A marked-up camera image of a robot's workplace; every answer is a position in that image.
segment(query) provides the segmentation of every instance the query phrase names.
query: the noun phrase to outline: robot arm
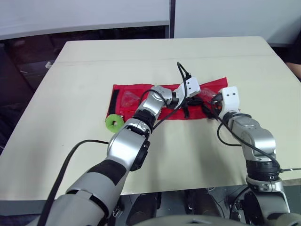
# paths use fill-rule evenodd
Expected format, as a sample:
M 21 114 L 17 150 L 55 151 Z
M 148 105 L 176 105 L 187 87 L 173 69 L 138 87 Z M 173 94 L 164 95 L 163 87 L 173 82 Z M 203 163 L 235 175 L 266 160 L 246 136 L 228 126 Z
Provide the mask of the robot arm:
M 243 141 L 276 158 L 276 142 L 273 135 L 263 129 L 249 115 L 239 114 L 239 96 L 236 87 L 221 90 L 222 110 L 219 117 Z M 246 182 L 251 192 L 245 196 L 245 215 L 256 225 L 274 220 L 280 214 L 289 213 L 289 206 L 279 175 L 279 166 L 269 157 L 246 146 L 237 139 L 246 159 Z
M 186 85 L 187 97 L 200 92 L 196 78 L 186 78 Z M 152 89 L 162 95 L 169 108 L 177 108 L 185 98 L 183 83 L 174 91 L 161 86 Z M 134 116 L 110 140 L 106 159 L 89 169 L 54 202 L 47 226 L 105 223 L 116 206 L 127 175 L 143 164 L 150 146 L 148 138 L 165 101 L 157 93 L 149 92 Z M 29 225 L 37 225 L 38 220 Z

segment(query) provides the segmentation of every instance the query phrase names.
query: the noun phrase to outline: green ring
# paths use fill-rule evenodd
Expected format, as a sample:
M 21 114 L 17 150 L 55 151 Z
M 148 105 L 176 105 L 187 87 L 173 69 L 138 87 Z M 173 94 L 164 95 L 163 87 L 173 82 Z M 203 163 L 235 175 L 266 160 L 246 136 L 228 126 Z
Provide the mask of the green ring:
M 105 126 L 113 133 L 117 133 L 123 125 L 124 121 L 120 115 L 110 114 L 105 119 Z

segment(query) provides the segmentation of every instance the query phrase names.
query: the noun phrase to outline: person's arm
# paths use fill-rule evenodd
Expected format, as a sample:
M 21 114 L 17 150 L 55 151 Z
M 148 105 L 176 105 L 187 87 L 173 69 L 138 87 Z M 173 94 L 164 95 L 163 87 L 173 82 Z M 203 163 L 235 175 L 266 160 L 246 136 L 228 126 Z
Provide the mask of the person's arm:
M 295 43 L 291 46 L 288 55 L 285 58 L 285 63 L 289 69 L 301 79 L 301 32 Z
M 286 65 L 299 79 L 301 79 L 301 65 L 293 63 L 286 63 Z

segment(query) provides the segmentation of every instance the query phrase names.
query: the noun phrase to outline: cable connector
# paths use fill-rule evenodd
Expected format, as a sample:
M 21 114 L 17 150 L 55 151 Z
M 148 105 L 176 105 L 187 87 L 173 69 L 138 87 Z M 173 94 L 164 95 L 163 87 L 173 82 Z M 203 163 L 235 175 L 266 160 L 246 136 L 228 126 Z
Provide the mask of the cable connector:
M 188 80 L 191 78 L 191 74 L 189 72 L 185 72 L 185 80 Z
M 213 101 L 222 101 L 222 94 L 216 94 L 215 97 L 212 98 Z

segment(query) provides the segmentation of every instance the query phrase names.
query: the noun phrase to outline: dark floor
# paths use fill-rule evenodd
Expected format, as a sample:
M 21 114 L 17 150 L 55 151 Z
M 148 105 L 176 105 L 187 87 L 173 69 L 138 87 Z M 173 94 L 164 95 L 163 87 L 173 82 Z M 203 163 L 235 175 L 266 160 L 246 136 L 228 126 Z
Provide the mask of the dark floor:
M 210 188 L 210 194 L 221 205 L 225 218 L 229 218 L 229 203 L 242 191 L 246 186 L 227 186 Z M 301 186 L 286 186 L 285 193 L 291 208 L 291 212 L 301 214 Z M 116 218 L 116 226 L 125 226 L 129 212 L 139 195 L 121 196 L 123 204 L 122 213 Z M 184 191 L 163 192 L 161 206 L 157 210 L 156 217 L 166 215 L 186 214 Z M 0 201 L 0 225 L 7 220 L 5 216 L 11 215 L 30 215 L 29 218 L 35 217 L 34 214 L 40 214 L 44 201 Z

